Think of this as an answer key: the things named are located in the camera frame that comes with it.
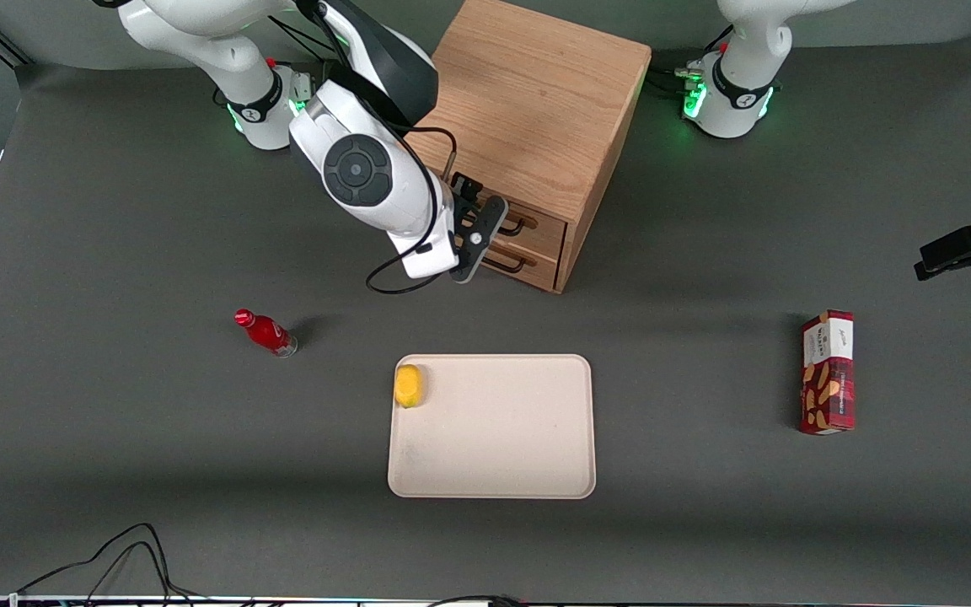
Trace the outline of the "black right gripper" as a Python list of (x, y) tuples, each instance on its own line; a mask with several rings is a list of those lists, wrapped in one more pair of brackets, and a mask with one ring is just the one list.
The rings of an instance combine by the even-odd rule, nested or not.
[(461, 172), (453, 174), (450, 189), (456, 208), (475, 208), (471, 214), (471, 227), (456, 227), (453, 234), (456, 266), (448, 270), (448, 276), (454, 283), (465, 284), (473, 280), (491, 241), (500, 232), (509, 205), (501, 196), (490, 196), (479, 204), (483, 185)]

